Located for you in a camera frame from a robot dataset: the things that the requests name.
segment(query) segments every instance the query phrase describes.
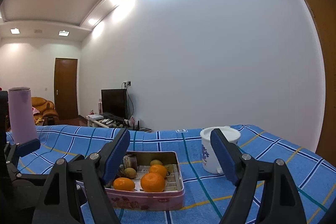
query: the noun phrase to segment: black tv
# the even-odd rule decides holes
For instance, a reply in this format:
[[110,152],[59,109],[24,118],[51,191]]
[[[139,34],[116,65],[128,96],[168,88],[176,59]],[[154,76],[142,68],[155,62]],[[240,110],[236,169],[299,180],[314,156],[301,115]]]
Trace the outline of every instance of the black tv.
[[101,90],[102,110],[128,119],[126,89]]

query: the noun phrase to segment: mug lid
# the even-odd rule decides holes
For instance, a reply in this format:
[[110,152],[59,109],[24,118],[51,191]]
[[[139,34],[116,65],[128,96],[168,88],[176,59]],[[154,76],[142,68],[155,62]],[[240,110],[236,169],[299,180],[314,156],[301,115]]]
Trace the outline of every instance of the mug lid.
[[8,89],[8,91],[24,91],[24,90],[30,90],[30,88],[26,86],[17,86],[15,88]]
[[211,131],[213,131],[215,128],[219,128],[221,130],[228,142],[236,142],[240,138],[240,132],[229,126],[205,128],[200,132],[200,136],[203,139],[210,141]]

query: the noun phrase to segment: purple thermos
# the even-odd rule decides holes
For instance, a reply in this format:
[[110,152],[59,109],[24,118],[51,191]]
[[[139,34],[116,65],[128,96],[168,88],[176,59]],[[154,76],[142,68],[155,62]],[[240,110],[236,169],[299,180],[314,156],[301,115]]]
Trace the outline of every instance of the purple thermos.
[[37,139],[30,88],[21,86],[8,90],[9,119],[15,143]]

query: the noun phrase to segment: pink tin box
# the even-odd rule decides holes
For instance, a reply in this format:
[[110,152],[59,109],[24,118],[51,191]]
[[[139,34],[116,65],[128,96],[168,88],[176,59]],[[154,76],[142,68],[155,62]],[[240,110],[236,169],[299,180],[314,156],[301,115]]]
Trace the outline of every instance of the pink tin box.
[[160,160],[163,165],[176,165],[178,172],[176,177],[179,180],[177,181],[179,184],[178,190],[162,193],[146,193],[142,191],[129,192],[105,188],[113,207],[149,211],[171,211],[179,210],[183,207],[185,190],[175,152],[127,151],[127,154],[136,156],[138,166],[150,165],[152,160]]

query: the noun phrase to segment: bed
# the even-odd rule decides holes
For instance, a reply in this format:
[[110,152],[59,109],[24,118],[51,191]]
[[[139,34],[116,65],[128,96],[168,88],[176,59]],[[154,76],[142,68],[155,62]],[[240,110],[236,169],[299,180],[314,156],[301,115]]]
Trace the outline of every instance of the bed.
[[[241,132],[238,146],[254,158],[273,162],[283,159],[297,185],[307,223],[318,223],[336,196],[336,168],[315,153],[278,138],[254,125],[235,125]],[[97,152],[113,140],[120,129],[68,125],[37,126],[41,148],[20,158],[18,169],[28,174],[48,174],[58,158],[70,161],[75,155]],[[145,133],[130,131],[129,151],[175,151],[185,186],[184,207],[178,211],[149,212],[115,209],[121,223],[219,223],[234,186],[224,175],[202,167],[199,129]],[[13,143],[11,133],[7,140]],[[258,212],[263,183],[257,185],[246,223],[253,224]],[[88,204],[82,206],[86,224],[94,224]]]

